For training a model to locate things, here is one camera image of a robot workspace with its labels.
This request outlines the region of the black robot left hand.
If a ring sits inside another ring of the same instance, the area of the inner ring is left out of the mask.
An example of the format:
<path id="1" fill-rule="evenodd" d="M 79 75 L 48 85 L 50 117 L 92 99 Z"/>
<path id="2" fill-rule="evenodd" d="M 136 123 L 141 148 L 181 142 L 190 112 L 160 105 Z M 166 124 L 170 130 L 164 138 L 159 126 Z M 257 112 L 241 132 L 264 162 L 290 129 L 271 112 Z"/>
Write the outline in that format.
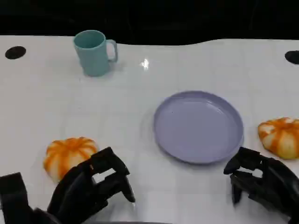
<path id="1" fill-rule="evenodd" d="M 107 147 L 71 168 L 56 186 L 47 212 L 62 224 L 80 224 L 117 193 L 135 203 L 125 163 Z"/>

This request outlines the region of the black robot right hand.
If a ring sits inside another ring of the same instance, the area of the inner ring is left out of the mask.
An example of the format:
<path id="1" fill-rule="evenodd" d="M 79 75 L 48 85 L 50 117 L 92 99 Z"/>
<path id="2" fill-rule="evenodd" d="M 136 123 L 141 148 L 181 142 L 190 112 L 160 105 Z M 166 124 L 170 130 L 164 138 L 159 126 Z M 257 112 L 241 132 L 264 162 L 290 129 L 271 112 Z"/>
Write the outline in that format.
<path id="1" fill-rule="evenodd" d="M 240 147 L 223 173 L 230 177 L 233 205 L 247 192 L 249 199 L 288 216 L 288 223 L 299 222 L 299 178 L 281 161 Z"/>

